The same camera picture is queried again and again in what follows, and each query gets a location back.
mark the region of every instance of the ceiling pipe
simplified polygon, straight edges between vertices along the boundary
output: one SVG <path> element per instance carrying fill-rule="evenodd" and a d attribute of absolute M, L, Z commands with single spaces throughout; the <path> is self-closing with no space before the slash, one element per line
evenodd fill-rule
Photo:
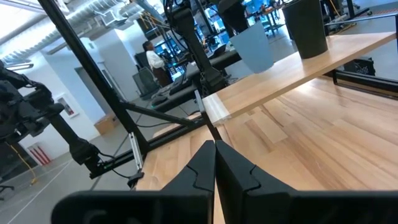
<path fill-rule="evenodd" d="M 89 0 L 66 16 L 72 27 L 76 27 L 95 16 L 95 11 L 106 11 L 125 0 Z M 7 41 L 1 48 L 0 59 L 9 64 L 24 60 L 61 38 L 61 34 L 49 18 L 45 18 Z"/>
<path fill-rule="evenodd" d="M 25 9 L 25 10 L 32 11 L 32 12 L 38 12 L 38 13 L 41 13 L 41 14 L 45 14 L 45 11 L 40 6 L 35 6 L 32 3 L 23 4 L 23 3 L 14 2 L 14 1 L 0 0 L 0 4 L 6 5 L 6 6 L 16 7 L 16 8 L 19 8 L 19 9 Z"/>

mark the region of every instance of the light fixture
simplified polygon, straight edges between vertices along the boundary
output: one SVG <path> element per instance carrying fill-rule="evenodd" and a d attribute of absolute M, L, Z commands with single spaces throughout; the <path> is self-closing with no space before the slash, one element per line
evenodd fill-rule
<path fill-rule="evenodd" d="M 11 70 L 11 71 L 18 71 L 18 70 L 24 70 L 28 68 L 33 68 L 34 64 L 33 63 L 26 63 L 26 64 L 18 64 L 18 65 L 10 65 L 10 66 L 5 66 L 6 69 Z"/>

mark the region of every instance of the ceiling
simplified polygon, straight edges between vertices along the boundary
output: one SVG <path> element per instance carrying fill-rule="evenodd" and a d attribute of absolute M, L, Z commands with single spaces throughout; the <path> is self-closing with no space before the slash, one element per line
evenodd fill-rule
<path fill-rule="evenodd" d="M 37 22 L 38 19 L 45 17 L 43 13 L 5 5 L 4 2 L 6 1 L 0 1 L 0 21 L 7 21 L 0 23 L 0 42 L 2 42 L 1 40 L 4 42 L 9 34 L 15 33 L 25 26 L 32 25 L 32 22 Z M 36 0 L 12 0 L 12 2 L 26 6 L 38 5 Z"/>

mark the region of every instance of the wooden tabletop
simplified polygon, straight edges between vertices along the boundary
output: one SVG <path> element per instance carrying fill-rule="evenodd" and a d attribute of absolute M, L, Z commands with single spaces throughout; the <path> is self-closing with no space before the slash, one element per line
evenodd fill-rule
<path fill-rule="evenodd" d="M 396 38 L 395 32 L 333 35 L 328 51 L 302 60 L 298 52 L 203 99 L 214 125 L 237 117 Z"/>

